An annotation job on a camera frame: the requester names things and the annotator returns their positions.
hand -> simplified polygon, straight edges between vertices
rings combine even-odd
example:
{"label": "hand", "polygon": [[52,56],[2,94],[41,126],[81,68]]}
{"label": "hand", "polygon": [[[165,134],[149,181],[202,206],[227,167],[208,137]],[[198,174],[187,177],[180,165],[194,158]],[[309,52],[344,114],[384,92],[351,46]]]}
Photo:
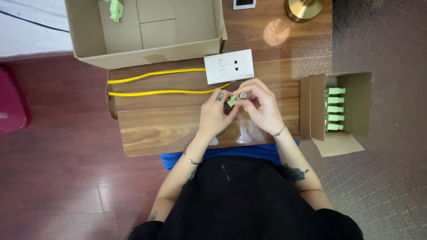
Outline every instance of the hand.
{"label": "hand", "polygon": [[267,133],[274,135],[280,132],[285,123],[276,103],[276,96],[258,78],[243,82],[233,95],[241,92],[247,94],[246,100],[238,100],[236,105],[243,106],[252,121]]}
{"label": "hand", "polygon": [[239,106],[235,106],[228,115],[224,114],[224,103],[231,96],[231,92],[220,88],[213,91],[212,96],[202,105],[198,132],[200,135],[212,140],[230,125],[239,111]]}

black shirt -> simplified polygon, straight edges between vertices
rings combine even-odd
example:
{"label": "black shirt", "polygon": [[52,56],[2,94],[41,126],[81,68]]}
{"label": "black shirt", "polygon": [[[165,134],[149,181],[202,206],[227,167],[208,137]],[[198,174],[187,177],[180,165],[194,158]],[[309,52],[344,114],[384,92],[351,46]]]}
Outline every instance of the black shirt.
{"label": "black shirt", "polygon": [[220,156],[198,166],[164,223],[143,223],[129,239],[363,239],[363,234],[346,215],[315,211],[272,162]]}

arm tattoo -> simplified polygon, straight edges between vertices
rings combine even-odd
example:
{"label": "arm tattoo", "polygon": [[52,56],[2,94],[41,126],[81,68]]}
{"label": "arm tattoo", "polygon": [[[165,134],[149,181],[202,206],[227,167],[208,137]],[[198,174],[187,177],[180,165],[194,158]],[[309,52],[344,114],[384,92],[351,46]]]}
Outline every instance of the arm tattoo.
{"label": "arm tattoo", "polygon": [[219,102],[220,102],[220,101],[222,100],[222,98],[223,98],[223,97],[224,97],[224,94],[220,94],[220,95],[219,95],[219,97],[218,97],[218,99],[217,99],[217,101],[219,101]]}
{"label": "arm tattoo", "polygon": [[155,212],[152,212],[150,216],[148,216],[147,222],[156,220],[156,216],[157,216],[157,210]]}
{"label": "arm tattoo", "polygon": [[197,170],[197,167],[196,167],[196,168],[194,169],[194,171],[191,173],[190,177],[189,177],[189,178],[187,178],[187,180],[188,180],[188,181],[194,178],[194,175],[196,174],[196,170]]}
{"label": "arm tattoo", "polygon": [[282,169],[285,175],[285,179],[293,183],[305,179],[304,174],[308,172],[308,169],[303,172],[299,168],[289,167],[288,164],[282,165]]}

box compartment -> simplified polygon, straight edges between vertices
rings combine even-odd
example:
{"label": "box compartment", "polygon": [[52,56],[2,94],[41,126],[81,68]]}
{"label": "box compartment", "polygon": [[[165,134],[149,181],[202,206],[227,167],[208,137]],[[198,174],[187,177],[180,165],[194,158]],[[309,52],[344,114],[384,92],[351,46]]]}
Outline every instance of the box compartment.
{"label": "box compartment", "polygon": [[122,0],[120,23],[103,0],[65,0],[74,55],[115,69],[218,54],[227,41],[221,0]]}
{"label": "box compartment", "polygon": [[[365,150],[352,136],[368,137],[373,72],[312,75],[300,81],[300,133],[313,139],[322,157]],[[345,88],[343,131],[325,131],[326,88]]]}

silver bracelet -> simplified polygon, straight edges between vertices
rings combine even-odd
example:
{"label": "silver bracelet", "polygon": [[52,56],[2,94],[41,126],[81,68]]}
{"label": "silver bracelet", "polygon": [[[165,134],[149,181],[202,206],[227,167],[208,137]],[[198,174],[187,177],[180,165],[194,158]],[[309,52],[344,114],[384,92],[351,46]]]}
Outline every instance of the silver bracelet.
{"label": "silver bracelet", "polygon": [[193,162],[191,159],[189,159],[188,161],[192,164],[199,165],[203,162],[203,159],[199,163]]}
{"label": "silver bracelet", "polygon": [[286,123],[285,123],[285,126],[282,128],[282,130],[280,132],[274,134],[273,137],[277,138],[277,136],[279,136],[283,131],[285,131],[285,129],[286,129]]}

